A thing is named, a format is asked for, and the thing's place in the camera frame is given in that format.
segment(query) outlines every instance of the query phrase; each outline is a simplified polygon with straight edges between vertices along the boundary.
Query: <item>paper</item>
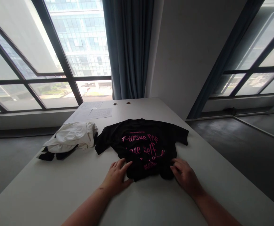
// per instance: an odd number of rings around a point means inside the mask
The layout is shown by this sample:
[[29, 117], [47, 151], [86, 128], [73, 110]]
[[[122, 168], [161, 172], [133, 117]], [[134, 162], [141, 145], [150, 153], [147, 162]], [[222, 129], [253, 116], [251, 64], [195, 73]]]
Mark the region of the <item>paper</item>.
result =
[[91, 108], [81, 108], [77, 109], [68, 119], [64, 122], [64, 124], [74, 123], [74, 122], [89, 122], [88, 116], [90, 115], [92, 109]]
[[79, 108], [100, 108], [102, 101], [94, 101], [94, 102], [83, 102]]
[[89, 119], [94, 118], [108, 118], [112, 117], [112, 108], [103, 108], [103, 109], [92, 109], [91, 113], [89, 114]]

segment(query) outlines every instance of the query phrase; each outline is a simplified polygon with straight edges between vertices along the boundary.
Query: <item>hand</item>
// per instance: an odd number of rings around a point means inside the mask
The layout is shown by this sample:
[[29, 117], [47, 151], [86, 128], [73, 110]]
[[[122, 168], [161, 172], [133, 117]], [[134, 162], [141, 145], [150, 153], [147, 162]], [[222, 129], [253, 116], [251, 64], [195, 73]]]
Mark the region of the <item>hand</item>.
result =
[[172, 162], [174, 162], [174, 165], [170, 166], [170, 169], [174, 173], [175, 178], [193, 199], [205, 193], [195, 172], [186, 161], [182, 159], [172, 159]]
[[110, 197], [119, 194], [133, 182], [132, 179], [123, 181], [126, 170], [133, 163], [130, 161], [122, 167], [124, 162], [125, 159], [120, 159], [117, 162], [112, 163], [104, 181], [99, 187], [99, 189], [106, 190]]

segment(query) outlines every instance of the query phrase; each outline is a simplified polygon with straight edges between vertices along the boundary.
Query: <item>black t-shirt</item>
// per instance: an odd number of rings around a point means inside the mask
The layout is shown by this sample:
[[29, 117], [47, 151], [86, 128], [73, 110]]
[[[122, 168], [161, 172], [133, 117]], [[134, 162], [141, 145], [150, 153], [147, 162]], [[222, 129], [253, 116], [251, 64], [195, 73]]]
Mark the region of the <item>black t-shirt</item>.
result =
[[105, 127], [98, 136], [95, 150], [101, 154], [111, 146], [119, 158], [133, 161], [126, 174], [134, 181], [156, 174], [170, 180], [174, 176], [170, 161], [177, 157], [175, 143], [187, 145], [188, 132], [166, 122], [128, 119]]

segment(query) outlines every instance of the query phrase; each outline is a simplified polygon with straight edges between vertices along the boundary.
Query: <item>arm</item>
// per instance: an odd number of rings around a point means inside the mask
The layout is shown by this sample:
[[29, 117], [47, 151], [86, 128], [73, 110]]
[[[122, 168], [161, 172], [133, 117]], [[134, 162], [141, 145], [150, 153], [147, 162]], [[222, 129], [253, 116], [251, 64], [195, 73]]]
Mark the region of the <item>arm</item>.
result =
[[72, 213], [62, 226], [93, 226], [98, 224], [111, 198], [126, 189], [133, 182], [133, 180], [123, 181], [126, 170], [132, 164], [132, 161], [130, 161], [122, 167], [124, 162], [125, 159], [120, 159], [112, 163], [99, 188]]
[[230, 215], [215, 199], [204, 191], [195, 172], [189, 164], [182, 159], [173, 159], [171, 170], [178, 183], [193, 198], [208, 225], [233, 225], [241, 224]]

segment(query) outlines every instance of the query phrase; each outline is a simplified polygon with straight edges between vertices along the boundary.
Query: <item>window frame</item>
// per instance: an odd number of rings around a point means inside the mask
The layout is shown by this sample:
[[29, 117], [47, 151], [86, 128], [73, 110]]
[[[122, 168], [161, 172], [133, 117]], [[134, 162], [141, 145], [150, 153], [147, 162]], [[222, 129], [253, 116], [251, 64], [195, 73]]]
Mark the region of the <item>window frame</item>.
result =
[[24, 57], [24, 55], [19, 51], [19, 49], [13, 44], [13, 42], [7, 37], [4, 31], [0, 28], [0, 35], [7, 41], [7, 43], [13, 48], [13, 50], [18, 54], [18, 56], [26, 63], [26, 65], [33, 71], [36, 76], [65, 76], [65, 78], [42, 78], [42, 79], [26, 79], [20, 70], [16, 67], [14, 62], [11, 60], [7, 52], [0, 44], [0, 55], [6, 61], [6, 63], [11, 67], [14, 73], [19, 79], [17, 80], [0, 80], [0, 85], [11, 85], [11, 84], [23, 84], [29, 93], [34, 97], [36, 102], [40, 105], [41, 109], [33, 110], [7, 110], [0, 103], [0, 114], [2, 113], [19, 113], [19, 112], [30, 112], [30, 111], [44, 111], [44, 110], [64, 110], [64, 109], [76, 109], [77, 107], [62, 107], [62, 108], [46, 108], [42, 100], [36, 94], [36, 92], [29, 86], [29, 84], [34, 83], [54, 83], [54, 82], [68, 82], [71, 90], [74, 94], [74, 97], [77, 101], [78, 106], [83, 103], [82, 96], [79, 92], [76, 82], [79, 81], [99, 81], [99, 80], [111, 80], [111, 76], [84, 76], [84, 77], [74, 77], [71, 70], [71, 66], [68, 63], [67, 57], [62, 48], [62, 44], [58, 38], [57, 32], [47, 10], [44, 0], [41, 2], [39, 0], [31, 0], [34, 7], [37, 10], [37, 13], [43, 23], [43, 26], [46, 30], [46, 33], [49, 37], [49, 40], [53, 46], [53, 49], [58, 57], [58, 60], [62, 66], [63, 73], [38, 73], [29, 61]]
[[274, 96], [274, 93], [270, 94], [262, 94], [262, 91], [271, 84], [274, 80], [274, 76], [266, 82], [266, 84], [259, 90], [257, 94], [250, 94], [250, 95], [236, 95], [239, 90], [243, 87], [243, 85], [247, 82], [247, 80], [251, 77], [252, 74], [255, 73], [274, 73], [274, 66], [272, 67], [259, 67], [261, 63], [268, 57], [268, 55], [274, 49], [274, 38], [270, 41], [264, 51], [260, 54], [260, 56], [256, 59], [253, 65], [249, 69], [243, 70], [225, 70], [222, 75], [226, 74], [245, 74], [244, 77], [240, 80], [237, 86], [233, 89], [229, 96], [213, 96], [209, 97], [209, 99], [232, 99], [232, 98], [241, 98], [241, 97], [259, 97], [259, 96]]

